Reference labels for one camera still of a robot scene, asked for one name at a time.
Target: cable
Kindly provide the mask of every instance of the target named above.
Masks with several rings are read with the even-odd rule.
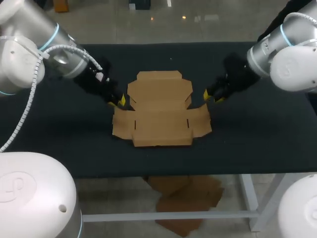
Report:
[[[314,18],[312,18],[312,17],[310,17],[310,16],[308,16],[306,14],[300,13],[300,12],[292,12],[292,13],[288,14],[285,17],[284,22],[287,21],[291,17],[302,18],[304,20],[309,21],[314,27],[317,27],[317,20],[315,20]]]
[[[0,37],[0,39],[7,40],[8,37]],[[100,64],[98,64],[98,62],[92,56],[90,56],[87,52],[85,52],[85,51],[83,51],[83,50],[81,50],[79,48],[73,47],[73,46],[67,46],[67,45],[52,46],[52,47],[49,47],[47,50],[45,50],[43,52],[43,54],[49,54],[51,51],[55,51],[55,50],[58,50],[58,49],[66,49],[66,50],[69,50],[69,51],[74,51],[76,53],[79,53],[79,54],[87,57],[96,66],[97,69],[99,69],[99,70],[103,69],[100,66]],[[25,121],[26,117],[29,114],[29,111],[30,111],[31,106],[32,106],[32,102],[33,102],[36,86],[37,86],[38,72],[39,72],[39,68],[40,68],[40,65],[41,65],[42,61],[43,61],[43,57],[39,56],[38,57],[38,61],[35,64],[30,96],[29,96],[28,102],[26,104],[26,107],[24,109],[24,112],[22,114],[22,117],[20,118],[20,121],[19,121],[18,125],[16,126],[16,128],[14,129],[14,131],[13,131],[12,135],[10,136],[9,140],[0,148],[0,153],[4,152],[7,149],[7,147],[13,142],[13,140],[15,139],[17,134],[19,133],[22,125],[24,124],[24,121]]]

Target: floor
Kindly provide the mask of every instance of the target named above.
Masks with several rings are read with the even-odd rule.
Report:
[[[69,0],[70,12],[48,14],[82,44],[255,41],[287,0],[152,0],[148,11],[128,0]],[[254,175],[259,199],[274,175]],[[237,176],[216,176],[225,188],[217,209],[245,209]],[[77,180],[84,214],[151,212],[159,194],[141,178]],[[153,221],[89,223],[92,238],[177,238]],[[280,238],[276,217],[261,233],[246,219],[205,220],[191,238]]]
[[[225,188],[216,210],[246,209],[236,175],[215,176]],[[274,175],[253,175],[259,201]],[[83,214],[154,212],[160,194],[141,178],[80,179],[76,180]],[[178,238],[154,221],[86,223],[85,232],[92,238]],[[265,231],[250,232],[248,220],[205,220],[189,238],[281,238],[277,219]]]
[[[152,0],[151,10],[135,11],[128,0],[68,1],[69,13],[49,15],[82,44],[255,41],[287,2]]]

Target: black table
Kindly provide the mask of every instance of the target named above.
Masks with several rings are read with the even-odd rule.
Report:
[[[139,71],[178,70],[193,83],[193,106],[223,74],[222,59],[245,54],[252,43],[87,45],[113,64],[126,91]],[[4,143],[25,107],[28,90],[0,100]],[[209,103],[213,132],[190,147],[134,148],[112,133],[113,109],[72,81],[48,76],[8,151],[31,151],[62,162],[75,178],[144,175],[254,174],[317,171],[317,118],[303,93],[288,93],[262,80],[230,100]]]

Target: cardboard box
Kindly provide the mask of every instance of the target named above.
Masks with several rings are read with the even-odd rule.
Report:
[[[194,137],[211,132],[206,104],[187,109],[192,92],[192,83],[178,71],[140,72],[128,85],[135,111],[115,108],[113,135],[134,146],[191,145]]]
[[[150,176],[147,182],[162,196],[170,196],[188,186],[190,181],[189,176]]]
[[[162,197],[157,203],[157,212],[208,211],[209,207],[208,202],[202,203],[201,201],[185,201],[179,198]],[[156,220],[155,222],[181,237],[186,237],[191,231],[198,229],[203,220]]]
[[[157,212],[208,211],[220,201],[221,182],[211,176],[149,177],[149,185],[162,193],[157,203]],[[186,237],[199,228],[202,219],[156,220],[156,223]]]

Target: flattened cardboard box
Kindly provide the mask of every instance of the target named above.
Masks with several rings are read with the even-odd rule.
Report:
[[[187,109],[192,92],[192,83],[178,71],[140,72],[128,84],[135,111],[115,108],[112,134],[136,147],[191,145],[194,137],[211,132],[206,104]]]

